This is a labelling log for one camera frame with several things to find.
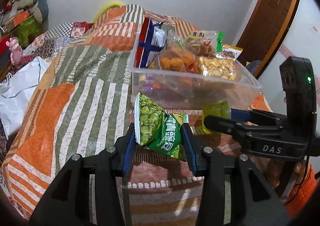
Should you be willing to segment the white plastic bag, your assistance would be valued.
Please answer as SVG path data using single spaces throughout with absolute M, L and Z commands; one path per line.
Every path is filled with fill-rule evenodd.
M 28 103 L 49 66 L 37 56 L 8 82 L 1 83 L 1 123 L 7 138 L 20 129 Z

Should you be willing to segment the green patterned box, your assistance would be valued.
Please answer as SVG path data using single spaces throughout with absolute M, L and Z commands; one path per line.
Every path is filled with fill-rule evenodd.
M 43 33 L 42 23 L 38 23 L 34 16 L 30 16 L 19 24 L 14 31 L 14 36 L 18 38 L 19 45 L 25 49 L 34 39 Z

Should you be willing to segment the clear plastic storage bin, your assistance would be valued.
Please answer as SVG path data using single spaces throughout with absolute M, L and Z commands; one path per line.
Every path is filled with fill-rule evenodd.
M 167 33 L 167 42 L 163 49 L 167 49 L 172 43 L 185 48 L 184 40 L 196 30 L 189 23 L 175 17 L 151 18 L 151 20 L 163 23 L 161 29 Z M 247 109 L 261 92 L 259 82 L 237 60 L 234 61 L 235 70 L 238 73 L 235 81 L 203 76 L 195 72 L 182 73 L 149 67 L 136 68 L 134 64 L 138 39 L 131 61 L 131 100 L 135 100 L 137 94 L 141 93 L 164 108 L 201 109 L 206 104 L 227 101 L 231 108 Z

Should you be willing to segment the brown wooden door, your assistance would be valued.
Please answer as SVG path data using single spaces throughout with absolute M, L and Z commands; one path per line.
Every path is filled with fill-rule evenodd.
M 238 43 L 240 63 L 260 61 L 253 75 L 258 78 L 279 49 L 297 11 L 299 0 L 257 0 Z

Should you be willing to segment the red black box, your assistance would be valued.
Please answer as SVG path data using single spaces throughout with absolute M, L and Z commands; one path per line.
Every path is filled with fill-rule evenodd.
M 0 69 L 4 69 L 4 67 L 10 63 L 10 50 L 9 47 L 6 45 L 10 39 L 10 35 L 4 36 L 1 38 L 0 42 Z

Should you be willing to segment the grey stuffed toy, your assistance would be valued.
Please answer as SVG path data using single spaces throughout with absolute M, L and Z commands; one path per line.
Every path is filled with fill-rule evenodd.
M 47 0 L 10 0 L 12 9 L 27 9 L 35 18 L 35 21 L 42 24 L 48 18 L 49 8 Z

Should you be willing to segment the yellow white chip bag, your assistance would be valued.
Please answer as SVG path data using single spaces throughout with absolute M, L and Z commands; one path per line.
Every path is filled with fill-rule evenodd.
M 235 61 L 241 55 L 242 51 L 243 48 L 223 44 L 221 52 L 217 52 L 216 57 L 220 59 L 229 59 Z

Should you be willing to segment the small green snack packet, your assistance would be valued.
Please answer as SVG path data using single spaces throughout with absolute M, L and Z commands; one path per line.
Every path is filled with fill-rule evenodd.
M 229 107 L 228 102 L 227 101 L 219 101 L 219 102 L 207 104 L 203 107 L 202 130 L 204 131 L 205 134 L 219 134 L 219 132 L 209 130 L 204 125 L 204 119 L 209 115 L 230 119 L 231 118 L 231 109 Z

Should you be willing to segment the green pea snack bag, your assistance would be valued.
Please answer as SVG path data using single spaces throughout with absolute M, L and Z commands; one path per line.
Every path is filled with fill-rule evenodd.
M 185 160 L 180 128 L 189 122 L 187 114 L 168 114 L 141 93 L 136 96 L 134 111 L 138 145 L 180 161 Z

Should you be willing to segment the yellow pillow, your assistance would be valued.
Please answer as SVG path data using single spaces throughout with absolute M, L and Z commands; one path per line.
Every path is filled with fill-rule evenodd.
M 108 11 L 109 9 L 114 9 L 114 8 L 119 8 L 121 6 L 123 6 L 124 4 L 117 1 L 117 0 L 113 0 L 109 3 L 107 3 L 93 18 L 93 23 L 96 22 L 106 11 Z

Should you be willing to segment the orange fried snack bag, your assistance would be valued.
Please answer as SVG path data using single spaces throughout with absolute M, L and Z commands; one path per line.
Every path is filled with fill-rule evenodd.
M 172 43 L 170 47 L 163 49 L 148 67 L 159 70 L 194 73 L 195 63 L 196 57 L 192 52 L 182 48 L 177 43 Z

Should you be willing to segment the pink plush doll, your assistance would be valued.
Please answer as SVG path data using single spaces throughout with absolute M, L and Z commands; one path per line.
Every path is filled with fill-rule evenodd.
M 23 50 L 19 45 L 19 40 L 16 37 L 10 37 L 6 42 L 7 47 L 10 51 L 11 64 L 17 67 L 20 64 Z

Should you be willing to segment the pale pastry snack pack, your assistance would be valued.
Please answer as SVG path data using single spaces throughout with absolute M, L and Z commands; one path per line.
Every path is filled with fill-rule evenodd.
M 216 57 L 198 57 L 195 63 L 195 73 L 231 81 L 235 81 L 238 78 L 233 60 Z

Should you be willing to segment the patchwork striped bedspread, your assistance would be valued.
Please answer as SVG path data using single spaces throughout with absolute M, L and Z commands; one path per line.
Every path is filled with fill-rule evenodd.
M 133 121 L 131 51 L 145 18 L 182 37 L 195 30 L 139 5 L 110 9 L 47 69 L 1 170 L 5 200 L 22 222 L 72 154 L 98 154 L 126 133 Z M 131 176 L 117 180 L 125 223 L 194 225 L 202 183 L 187 163 L 137 149 Z

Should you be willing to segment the blue white snack bag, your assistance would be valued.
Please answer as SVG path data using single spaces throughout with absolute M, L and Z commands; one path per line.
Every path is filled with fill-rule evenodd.
M 167 33 L 161 29 L 162 24 L 145 17 L 138 39 L 134 67 L 148 68 L 165 47 Z

